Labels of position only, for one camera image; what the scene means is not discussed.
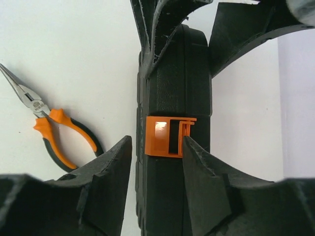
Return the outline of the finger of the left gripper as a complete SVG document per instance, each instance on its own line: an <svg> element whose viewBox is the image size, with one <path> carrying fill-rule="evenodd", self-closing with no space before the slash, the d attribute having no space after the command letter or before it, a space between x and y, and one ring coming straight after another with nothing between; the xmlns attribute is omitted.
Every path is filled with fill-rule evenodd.
<svg viewBox="0 0 315 236"><path fill-rule="evenodd" d="M291 14L284 0L219 2L208 46L210 74L215 77L270 39L311 28Z"/></svg>
<svg viewBox="0 0 315 236"><path fill-rule="evenodd" d="M168 47L176 29L211 0L132 0L131 7L141 44L139 74L148 78Z"/></svg>

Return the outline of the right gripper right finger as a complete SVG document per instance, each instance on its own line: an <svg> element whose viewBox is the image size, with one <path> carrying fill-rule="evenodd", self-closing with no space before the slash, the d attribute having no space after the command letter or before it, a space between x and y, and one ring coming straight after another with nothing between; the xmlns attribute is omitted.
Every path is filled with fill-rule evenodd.
<svg viewBox="0 0 315 236"><path fill-rule="evenodd" d="M312 236L315 181L253 177L183 141L183 168L195 236Z"/></svg>

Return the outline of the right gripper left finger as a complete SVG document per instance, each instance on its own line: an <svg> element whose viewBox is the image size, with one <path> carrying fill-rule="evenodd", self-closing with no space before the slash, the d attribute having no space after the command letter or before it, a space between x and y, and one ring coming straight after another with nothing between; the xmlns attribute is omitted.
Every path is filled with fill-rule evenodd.
<svg viewBox="0 0 315 236"><path fill-rule="evenodd" d="M0 177L3 236L118 236L126 205L132 139L58 180Z"/></svg>

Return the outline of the black plastic tool case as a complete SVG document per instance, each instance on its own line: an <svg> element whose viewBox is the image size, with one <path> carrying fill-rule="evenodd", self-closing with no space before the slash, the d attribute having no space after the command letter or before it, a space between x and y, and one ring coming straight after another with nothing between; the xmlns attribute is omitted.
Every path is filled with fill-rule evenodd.
<svg viewBox="0 0 315 236"><path fill-rule="evenodd" d="M180 25L157 67L137 85L136 213L143 236L190 236L183 163L144 153L148 116L172 117L170 144L178 150L179 118L196 118L191 137L210 149L211 76L203 32Z"/></svg>

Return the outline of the orange black needle-nose pliers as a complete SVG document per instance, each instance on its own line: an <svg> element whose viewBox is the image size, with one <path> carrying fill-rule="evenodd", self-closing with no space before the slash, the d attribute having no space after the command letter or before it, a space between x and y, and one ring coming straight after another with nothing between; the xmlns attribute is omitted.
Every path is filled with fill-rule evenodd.
<svg viewBox="0 0 315 236"><path fill-rule="evenodd" d="M96 157L104 154L100 141L87 126L66 115L63 109L49 109L48 105L43 102L42 98L35 91L17 83L18 77L3 64L0 65L0 71L19 97L19 100L36 116L33 128L42 135L48 154L62 170L69 173L78 167L59 149L50 123L51 120L79 133L90 145Z"/></svg>

